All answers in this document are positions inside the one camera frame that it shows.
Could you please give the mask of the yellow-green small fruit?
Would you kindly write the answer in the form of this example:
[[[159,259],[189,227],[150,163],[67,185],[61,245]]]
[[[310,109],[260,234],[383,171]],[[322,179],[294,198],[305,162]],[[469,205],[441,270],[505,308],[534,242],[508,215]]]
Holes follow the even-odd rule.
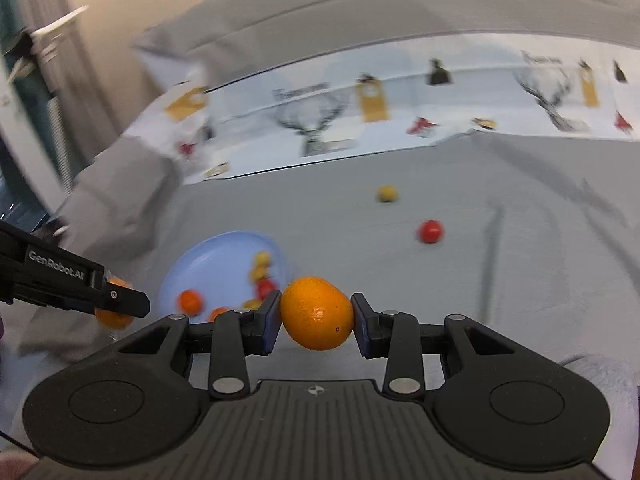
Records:
[[[270,278],[269,266],[254,266],[254,268],[250,270],[250,280],[253,283],[258,283],[267,278]]]

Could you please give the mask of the orange kumquat front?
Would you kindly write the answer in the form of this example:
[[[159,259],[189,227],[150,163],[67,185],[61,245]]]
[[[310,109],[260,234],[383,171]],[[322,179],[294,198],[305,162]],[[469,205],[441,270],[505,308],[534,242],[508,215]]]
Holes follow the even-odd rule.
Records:
[[[308,350],[333,350],[354,329],[349,298],[316,276],[303,276],[288,285],[281,296],[280,315],[290,337]]]

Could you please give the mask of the orange kumquat with stem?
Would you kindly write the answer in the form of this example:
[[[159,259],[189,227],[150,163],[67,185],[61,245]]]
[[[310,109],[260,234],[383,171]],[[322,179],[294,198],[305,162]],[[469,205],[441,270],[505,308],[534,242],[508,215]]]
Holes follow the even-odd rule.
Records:
[[[216,321],[216,318],[218,318],[219,315],[222,315],[226,312],[229,312],[230,309],[229,308],[225,308],[225,307],[219,307],[214,309],[212,312],[209,313],[207,322],[209,323],[213,323]]]

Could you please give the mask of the light blue plastic plate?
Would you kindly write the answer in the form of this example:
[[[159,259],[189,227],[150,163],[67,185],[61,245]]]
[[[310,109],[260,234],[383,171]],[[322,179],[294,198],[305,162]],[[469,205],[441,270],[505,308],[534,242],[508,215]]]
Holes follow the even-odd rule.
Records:
[[[270,280],[284,289],[292,273],[278,244],[262,233],[231,231],[195,245],[174,263],[153,301],[154,312],[160,316],[179,313],[179,297],[187,290],[202,300],[202,310],[190,317],[193,323],[206,322],[218,308],[242,307],[256,294],[252,269],[260,252],[270,255]]]

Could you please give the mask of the grey cloth mat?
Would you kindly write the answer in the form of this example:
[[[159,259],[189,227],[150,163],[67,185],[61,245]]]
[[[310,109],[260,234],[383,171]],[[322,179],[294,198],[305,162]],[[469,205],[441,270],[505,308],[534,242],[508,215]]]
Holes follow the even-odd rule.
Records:
[[[380,203],[393,185],[399,200]],[[427,323],[460,312],[592,380],[616,410],[639,383],[639,147],[471,133],[428,148],[312,162],[177,188],[132,141],[82,175],[64,247],[154,301],[204,240],[274,240],[315,275]],[[435,219],[445,236],[418,239]]]

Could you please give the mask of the deer print white cloth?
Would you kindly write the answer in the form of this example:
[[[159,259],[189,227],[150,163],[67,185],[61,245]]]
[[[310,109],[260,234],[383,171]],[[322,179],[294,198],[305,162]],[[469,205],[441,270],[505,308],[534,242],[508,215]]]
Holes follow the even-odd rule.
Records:
[[[637,139],[639,52],[561,36],[469,34],[383,42],[206,84],[200,66],[127,136],[183,180],[420,148],[465,133]]]

